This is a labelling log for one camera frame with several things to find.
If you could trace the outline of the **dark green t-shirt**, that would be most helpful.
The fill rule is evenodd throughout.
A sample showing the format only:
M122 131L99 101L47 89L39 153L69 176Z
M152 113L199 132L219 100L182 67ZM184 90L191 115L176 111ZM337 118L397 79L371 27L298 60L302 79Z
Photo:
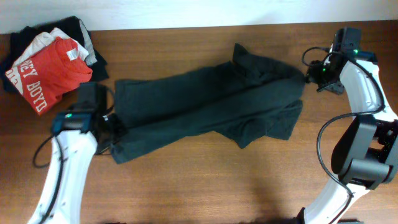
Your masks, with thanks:
M302 112L304 75L234 46L233 59L158 80L118 80L115 113L127 132L112 151L122 164L211 131L240 148L267 136L291 137Z

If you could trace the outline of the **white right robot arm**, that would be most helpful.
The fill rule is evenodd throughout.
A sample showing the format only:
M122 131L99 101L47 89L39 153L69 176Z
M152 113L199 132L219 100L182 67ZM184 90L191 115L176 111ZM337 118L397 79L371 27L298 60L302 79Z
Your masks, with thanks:
M342 216L363 195L397 174L397 115L387 101L379 79L376 54L360 49L361 31L344 27L326 48L323 60L308 63L307 82L318 91L346 93L350 113L327 121L317 136L317 156L329 176L319 196L303 207L296 223L342 223ZM343 118L353 118L331 155L327 168L321 154L326 128Z

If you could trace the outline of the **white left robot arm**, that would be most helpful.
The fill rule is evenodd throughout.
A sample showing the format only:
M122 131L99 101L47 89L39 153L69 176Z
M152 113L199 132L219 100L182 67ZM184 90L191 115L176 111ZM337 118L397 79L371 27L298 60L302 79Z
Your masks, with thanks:
M79 223L86 176L94 156L116 148L126 128L108 106L107 86L88 82L78 100L53 120L48 141L51 160L44 187L29 223Z

